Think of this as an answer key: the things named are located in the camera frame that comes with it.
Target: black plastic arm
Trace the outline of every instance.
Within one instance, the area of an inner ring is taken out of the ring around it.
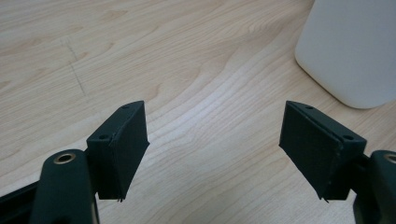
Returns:
[[[47,158],[38,182],[0,198],[0,224],[99,223],[95,193],[125,199],[149,146],[144,102],[120,107],[87,145]]]
[[[319,198],[345,200],[357,193],[359,224],[396,223],[396,153],[363,154],[366,140],[313,106],[287,101],[279,146]]]

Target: wood grain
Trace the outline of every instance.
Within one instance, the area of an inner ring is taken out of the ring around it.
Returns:
[[[146,102],[151,145],[102,223],[354,223],[277,144],[286,100],[394,149],[396,103],[342,105],[295,62],[312,0],[2,1],[0,195]]]

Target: white object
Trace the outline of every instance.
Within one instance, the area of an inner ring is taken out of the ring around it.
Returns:
[[[316,0],[295,56],[346,105],[396,99],[396,0]]]

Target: light wood surface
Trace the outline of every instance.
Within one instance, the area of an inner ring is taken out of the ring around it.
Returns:
[[[0,195],[120,105],[146,102],[149,146],[102,223],[354,223],[278,146],[286,100],[396,148],[396,103],[342,105],[295,62],[312,0],[2,1]]]

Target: scratch on table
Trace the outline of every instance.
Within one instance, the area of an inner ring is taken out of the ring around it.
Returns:
[[[70,50],[70,52],[72,52],[72,54],[73,54],[75,60],[78,61],[77,54],[74,52],[72,46],[70,45],[70,39],[67,38],[66,40],[67,40],[67,41],[66,41],[66,46],[67,46],[67,48]]]
[[[78,77],[78,75],[77,75],[77,73],[76,73],[76,70],[75,70],[73,64],[72,64],[71,62],[69,62],[69,65],[70,65],[70,67],[72,68],[72,72],[73,72],[73,74],[75,75],[75,78],[76,78],[76,80],[77,80],[77,83],[78,83],[78,85],[79,85],[79,88],[80,88],[81,91],[82,91],[82,94],[84,94],[84,96],[86,96],[87,94],[86,94],[86,92],[85,92],[85,90],[84,90],[84,87],[82,86],[81,81],[79,80],[79,77]]]

